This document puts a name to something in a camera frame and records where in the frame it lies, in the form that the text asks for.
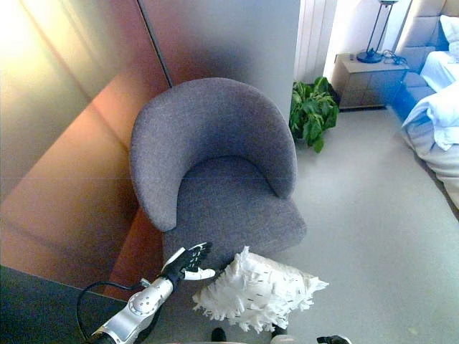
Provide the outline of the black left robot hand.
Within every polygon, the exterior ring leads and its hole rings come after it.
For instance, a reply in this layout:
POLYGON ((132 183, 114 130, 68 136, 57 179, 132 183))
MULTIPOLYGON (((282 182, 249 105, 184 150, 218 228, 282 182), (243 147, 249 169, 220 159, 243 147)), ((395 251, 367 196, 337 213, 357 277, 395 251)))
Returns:
POLYGON ((161 276, 169 279, 173 284, 181 280, 205 280, 216 275, 214 269, 202 269, 200 264, 208 253, 212 244, 202 242, 191 248, 181 247, 169 258, 161 270, 161 276))

